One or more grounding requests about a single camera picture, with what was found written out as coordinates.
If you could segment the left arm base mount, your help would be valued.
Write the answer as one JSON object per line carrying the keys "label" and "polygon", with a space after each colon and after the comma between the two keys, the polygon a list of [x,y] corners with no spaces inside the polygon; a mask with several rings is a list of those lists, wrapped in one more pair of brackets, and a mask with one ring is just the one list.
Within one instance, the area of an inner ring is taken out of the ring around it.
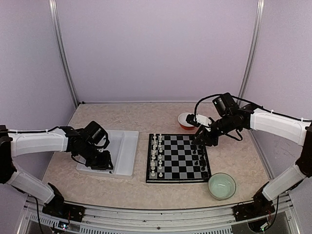
{"label": "left arm base mount", "polygon": [[52,199],[43,206],[42,212],[68,221],[82,222],[85,207],[65,203],[61,199]]}

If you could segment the black white chessboard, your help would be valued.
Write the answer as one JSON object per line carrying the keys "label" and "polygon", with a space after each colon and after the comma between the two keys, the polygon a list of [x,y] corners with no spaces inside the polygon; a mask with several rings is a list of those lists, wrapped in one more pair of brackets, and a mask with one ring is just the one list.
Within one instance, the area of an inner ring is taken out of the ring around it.
{"label": "black white chessboard", "polygon": [[[162,150],[163,155],[162,160],[162,170],[159,170],[158,161],[158,151],[156,153],[156,159],[154,162],[156,163],[155,167],[151,167],[150,163],[152,161],[152,150],[153,144],[158,143],[158,136],[157,141],[153,139],[154,134],[149,134],[149,144],[148,144],[148,154],[147,154],[147,168],[146,168],[146,183],[205,183],[208,182],[209,178],[211,177],[211,169],[209,165],[209,159],[206,147],[203,146],[204,155],[199,155],[198,148],[199,145],[196,146],[196,154],[192,152],[194,150],[191,149],[192,140],[194,139],[193,134],[162,134]],[[192,156],[198,156],[198,160],[193,160]],[[200,156],[204,156],[206,162],[206,171],[208,173],[207,178],[202,177],[201,165],[200,165]],[[155,176],[151,176],[152,170],[155,171]]]}

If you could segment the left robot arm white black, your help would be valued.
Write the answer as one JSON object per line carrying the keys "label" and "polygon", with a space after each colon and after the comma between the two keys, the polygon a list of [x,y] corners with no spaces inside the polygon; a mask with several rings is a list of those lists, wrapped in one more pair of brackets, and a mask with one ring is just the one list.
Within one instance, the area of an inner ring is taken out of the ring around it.
{"label": "left robot arm white black", "polygon": [[106,149],[108,133],[98,123],[91,121],[86,127],[54,127],[40,131],[9,130],[0,127],[0,182],[28,193],[44,202],[55,215],[68,213],[68,205],[60,191],[51,183],[43,183],[18,164],[15,157],[44,152],[67,152],[71,157],[81,156],[84,165],[92,170],[112,170],[111,154]]}

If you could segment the white plastic compartment tray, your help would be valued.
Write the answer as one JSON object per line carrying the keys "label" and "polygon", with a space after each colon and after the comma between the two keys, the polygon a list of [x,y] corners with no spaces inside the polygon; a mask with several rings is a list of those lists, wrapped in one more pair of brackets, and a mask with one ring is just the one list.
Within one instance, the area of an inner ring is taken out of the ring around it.
{"label": "white plastic compartment tray", "polygon": [[114,168],[112,170],[92,170],[86,167],[85,159],[80,157],[76,170],[80,174],[111,177],[120,179],[132,179],[134,163],[136,158],[137,143],[139,138],[138,131],[118,131],[108,130],[110,144],[106,148],[111,154]]}

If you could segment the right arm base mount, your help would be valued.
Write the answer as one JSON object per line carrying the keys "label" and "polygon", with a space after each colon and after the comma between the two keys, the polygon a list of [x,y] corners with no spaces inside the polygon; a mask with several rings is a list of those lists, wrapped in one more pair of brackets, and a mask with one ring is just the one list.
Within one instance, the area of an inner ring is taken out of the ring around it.
{"label": "right arm base mount", "polygon": [[232,210],[236,221],[244,221],[274,213],[275,207],[272,201],[255,199],[250,203],[233,206]]}

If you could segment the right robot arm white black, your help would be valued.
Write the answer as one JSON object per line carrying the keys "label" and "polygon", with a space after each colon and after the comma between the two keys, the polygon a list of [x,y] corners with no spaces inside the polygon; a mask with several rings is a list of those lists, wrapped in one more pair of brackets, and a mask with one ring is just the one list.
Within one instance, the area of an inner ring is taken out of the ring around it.
{"label": "right robot arm white black", "polygon": [[217,146],[220,136],[228,136],[241,141],[240,132],[244,129],[264,132],[281,137],[301,147],[302,151],[295,163],[279,176],[268,182],[253,197],[249,211],[260,216],[268,209],[269,203],[278,196],[312,176],[312,122],[305,118],[291,117],[265,109],[254,102],[242,99],[245,106],[238,105],[239,97],[230,93],[214,94],[201,99],[213,99],[213,105],[219,114],[218,120],[198,114],[197,102],[193,113],[188,114],[186,122],[198,130],[194,144]]}

